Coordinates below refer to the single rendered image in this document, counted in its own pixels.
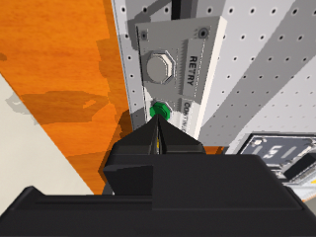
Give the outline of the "grey button panel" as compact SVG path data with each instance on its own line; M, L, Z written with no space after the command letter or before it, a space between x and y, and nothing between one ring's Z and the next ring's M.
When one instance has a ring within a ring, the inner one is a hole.
M171 21L135 24L146 122L161 114L196 140L227 24L197 7L172 0Z

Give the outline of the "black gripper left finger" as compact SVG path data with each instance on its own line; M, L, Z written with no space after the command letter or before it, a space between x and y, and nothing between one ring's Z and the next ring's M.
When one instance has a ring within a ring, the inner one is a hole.
M156 132L157 131L157 132ZM156 132L156 137L155 137ZM157 154L158 143L158 114L155 114L152 119L128 134L124 138L117 141L110 152L114 153L150 153ZM154 153L153 153L154 144ZM110 156L109 155L109 156Z

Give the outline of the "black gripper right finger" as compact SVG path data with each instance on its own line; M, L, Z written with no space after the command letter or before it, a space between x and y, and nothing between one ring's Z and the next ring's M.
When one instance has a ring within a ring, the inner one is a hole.
M159 154L206 154L201 142L167 122L161 114L158 114L158 145Z

